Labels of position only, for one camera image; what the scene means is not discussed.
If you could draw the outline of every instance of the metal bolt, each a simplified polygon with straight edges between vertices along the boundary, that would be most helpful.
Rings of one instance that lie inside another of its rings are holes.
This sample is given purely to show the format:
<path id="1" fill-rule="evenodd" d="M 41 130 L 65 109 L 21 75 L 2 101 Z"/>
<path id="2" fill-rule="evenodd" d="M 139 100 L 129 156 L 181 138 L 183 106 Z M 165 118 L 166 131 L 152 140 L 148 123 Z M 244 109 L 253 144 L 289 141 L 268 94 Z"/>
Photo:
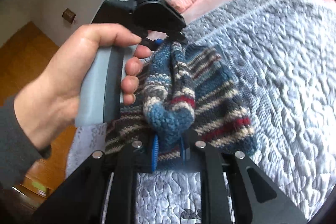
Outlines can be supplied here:
<path id="1" fill-rule="evenodd" d="M 207 144 L 205 143 L 205 142 L 203 142 L 203 141 L 197 141 L 196 143 L 195 143 L 195 145 L 198 147 L 198 148 L 204 148 Z"/>
<path id="2" fill-rule="evenodd" d="M 95 159 L 100 159 L 103 156 L 103 152 L 100 150 L 96 150 L 95 152 L 92 153 L 92 157 Z"/>
<path id="3" fill-rule="evenodd" d="M 235 156 L 236 156 L 236 158 L 238 158 L 240 160 L 242 160 L 243 158 L 245 158 L 244 152 L 241 152 L 241 151 L 236 151 Z"/>
<path id="4" fill-rule="evenodd" d="M 134 142 L 132 142 L 132 146 L 134 148 L 140 148 L 140 147 L 142 147 L 142 141 L 134 141 Z"/>

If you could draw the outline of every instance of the wrist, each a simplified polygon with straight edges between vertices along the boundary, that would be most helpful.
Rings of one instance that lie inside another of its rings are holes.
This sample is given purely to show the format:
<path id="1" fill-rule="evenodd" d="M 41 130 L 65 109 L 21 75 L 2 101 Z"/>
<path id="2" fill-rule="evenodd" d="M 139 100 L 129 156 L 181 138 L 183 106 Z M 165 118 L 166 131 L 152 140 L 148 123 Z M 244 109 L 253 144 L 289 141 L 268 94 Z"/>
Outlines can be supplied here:
<path id="1" fill-rule="evenodd" d="M 72 118 L 64 110 L 65 101 L 53 92 L 47 78 L 40 75 L 14 99 L 14 111 L 24 133 L 42 150 L 56 138 Z"/>

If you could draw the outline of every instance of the striped knitted hat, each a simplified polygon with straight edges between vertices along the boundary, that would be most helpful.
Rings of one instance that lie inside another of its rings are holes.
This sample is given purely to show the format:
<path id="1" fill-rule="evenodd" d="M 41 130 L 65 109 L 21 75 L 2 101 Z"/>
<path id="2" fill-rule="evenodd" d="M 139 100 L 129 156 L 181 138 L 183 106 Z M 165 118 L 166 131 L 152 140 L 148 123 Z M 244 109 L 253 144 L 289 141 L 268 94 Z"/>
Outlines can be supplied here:
<path id="1" fill-rule="evenodd" d="M 171 165 L 180 161 L 179 140 L 188 129 L 227 153 L 257 149 L 247 109 L 214 48 L 165 41 L 145 65 L 135 95 L 108 126 L 107 154 L 142 134 L 157 134 L 158 167 Z"/>

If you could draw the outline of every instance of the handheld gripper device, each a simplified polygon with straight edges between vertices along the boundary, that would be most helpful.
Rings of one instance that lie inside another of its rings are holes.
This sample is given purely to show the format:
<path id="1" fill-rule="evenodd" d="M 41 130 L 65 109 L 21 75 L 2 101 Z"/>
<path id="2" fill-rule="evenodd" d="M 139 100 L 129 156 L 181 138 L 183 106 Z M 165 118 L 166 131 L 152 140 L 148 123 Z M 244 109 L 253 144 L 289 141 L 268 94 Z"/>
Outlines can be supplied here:
<path id="1" fill-rule="evenodd" d="M 143 39 L 148 30 L 167 33 L 170 37 L 183 36 L 181 30 L 185 27 L 183 17 L 165 0 L 103 0 L 92 23 L 119 23 Z M 119 118 L 124 67 L 136 47 L 98 49 L 81 87 L 77 127 Z"/>

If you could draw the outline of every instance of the gray quilt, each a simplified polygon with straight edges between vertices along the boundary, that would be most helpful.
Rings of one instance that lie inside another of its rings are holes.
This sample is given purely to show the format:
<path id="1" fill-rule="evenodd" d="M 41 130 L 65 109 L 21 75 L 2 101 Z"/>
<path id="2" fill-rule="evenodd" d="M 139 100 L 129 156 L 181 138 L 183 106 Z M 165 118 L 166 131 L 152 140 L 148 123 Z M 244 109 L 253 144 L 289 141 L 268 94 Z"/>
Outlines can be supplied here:
<path id="1" fill-rule="evenodd" d="M 252 160 L 310 219 L 336 183 L 334 2 L 232 0 L 184 32 L 221 46 L 256 130 Z M 68 174 L 76 151 L 74 141 Z M 200 192 L 199 174 L 139 174 L 137 220 L 200 223 Z"/>

